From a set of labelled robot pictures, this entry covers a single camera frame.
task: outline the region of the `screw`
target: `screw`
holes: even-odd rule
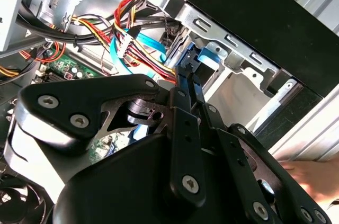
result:
[[[183,96],[183,97],[186,96],[186,94],[185,94],[184,92],[178,91],[178,93],[179,93],[179,95],[181,95],[181,96]]]
[[[185,187],[186,190],[188,190],[192,194],[197,194],[199,191],[198,182],[190,175],[185,175],[182,178],[182,185]]]
[[[308,213],[308,211],[306,211],[306,209],[301,208],[301,212],[309,222],[313,222],[311,215]]]
[[[151,81],[146,81],[146,85],[149,87],[154,87],[154,84]]]
[[[51,56],[51,55],[53,55],[53,51],[50,50],[50,49],[47,49],[47,50],[46,50],[46,54],[49,55],[49,56]]]
[[[46,109],[55,109],[59,105],[58,99],[49,95],[43,95],[39,97],[38,103],[40,106],[43,106]]]
[[[241,133],[241,134],[246,134],[246,131],[243,127],[240,127],[238,126],[238,131]]]
[[[318,219],[325,224],[327,221],[325,219],[325,217],[322,215],[321,212],[319,212],[318,210],[314,210],[314,213],[316,214],[316,216],[318,217]]]
[[[260,204],[259,202],[254,202],[253,203],[253,209],[256,214],[263,220],[268,220],[269,219],[269,213],[267,212],[266,208]]]
[[[217,113],[217,109],[214,106],[208,106],[209,110],[211,110],[213,113]]]
[[[81,115],[81,114],[75,114],[70,118],[71,124],[73,124],[77,128],[86,128],[90,121],[87,119],[87,117]]]

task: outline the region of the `cable tie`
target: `cable tie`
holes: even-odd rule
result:
[[[73,47],[76,48],[78,46],[78,35],[74,35],[74,43],[73,43]]]

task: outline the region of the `metal slot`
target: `metal slot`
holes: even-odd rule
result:
[[[235,43],[233,40],[232,40],[232,37],[231,37],[231,35],[226,35],[225,36],[225,40],[227,40],[227,41],[229,41],[229,43],[231,43],[234,47],[238,47],[238,44],[237,43]]]
[[[193,23],[204,32],[208,32],[207,28],[211,28],[211,25],[203,19],[195,19]]]
[[[257,56],[256,56],[255,53],[250,54],[249,57],[251,57],[252,60],[254,60],[257,64],[260,64],[260,65],[263,64],[263,63],[257,58]]]

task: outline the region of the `black wire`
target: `black wire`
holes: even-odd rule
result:
[[[101,23],[99,23],[99,24],[104,24],[104,25],[106,25],[106,22],[105,22],[105,18],[103,18],[102,16],[99,16],[99,15],[95,15],[95,14],[86,14],[86,15],[82,15],[82,16],[79,16],[79,17],[86,17],[86,16],[93,16],[93,17],[96,17],[96,18],[98,18],[98,20],[101,22]]]
[[[98,19],[94,19],[94,18],[86,19],[86,20],[91,20],[91,21],[95,21],[95,20],[100,21],[100,22],[96,22],[96,23],[92,22],[92,24],[94,24],[94,25],[98,25],[98,24],[104,23],[103,20],[102,20],[102,17],[101,17],[101,19],[99,19],[100,16],[95,15],[95,14],[85,14],[85,15],[81,15],[79,17],[87,17],[87,16],[92,16],[92,17],[97,17],[98,18]],[[173,19],[171,17],[161,17],[161,16],[143,16],[143,17],[136,17],[136,19],[135,19],[136,23],[165,22],[165,21],[167,21],[167,22],[176,22],[175,19]],[[121,24],[127,24],[127,19],[121,21]]]
[[[136,4],[138,4],[141,0],[133,0],[123,10],[121,17],[124,17],[126,13],[128,13],[132,7]],[[87,45],[98,45],[100,42],[96,38],[94,34],[87,34],[87,35],[77,35],[77,37],[73,34],[69,33],[63,33],[58,30],[49,28],[48,26],[44,25],[40,20],[38,20],[32,12],[29,11],[29,9],[25,6],[21,6],[19,16],[16,19],[18,25],[29,29],[31,32],[36,33],[39,36],[42,36],[44,38],[53,40],[53,41],[59,41],[62,43],[75,43],[76,44],[87,44]],[[141,26],[142,30],[145,29],[153,29],[153,28],[163,28],[165,26],[165,22],[161,23],[149,23]],[[177,25],[178,23],[176,21],[168,22],[168,25]],[[106,28],[102,30],[104,34],[109,34],[111,36],[112,34],[117,35],[117,31],[115,30],[114,26]]]
[[[122,17],[140,0],[133,0],[131,1],[126,8],[124,9],[122,13]],[[36,33],[39,36],[42,36],[47,39],[51,39],[53,41],[59,41],[63,43],[74,43],[75,42],[75,35],[63,33],[57,30],[54,30],[52,28],[49,28],[48,26],[44,25],[40,20],[38,20],[32,12],[29,11],[28,8],[24,8],[24,6],[21,6],[21,9],[24,13],[24,15],[19,12],[19,16],[17,17],[16,21],[17,23],[26,28],[30,31]],[[105,34],[111,33],[113,27],[106,28],[103,30]],[[87,34],[87,35],[79,35],[76,39],[77,44],[97,44],[98,40],[96,39],[94,34]]]
[[[22,71],[17,76],[0,81],[0,86],[5,85],[5,84],[9,84],[9,83],[11,83],[15,80],[18,80],[19,78],[22,78],[23,76],[27,75],[29,72],[31,72],[34,69],[35,64],[39,64],[39,63],[34,62],[34,61],[30,62],[25,68],[22,69]]]

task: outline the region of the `cooling fan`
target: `cooling fan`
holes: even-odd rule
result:
[[[1,177],[1,224],[40,224],[46,209],[46,201],[34,185],[8,174]]]

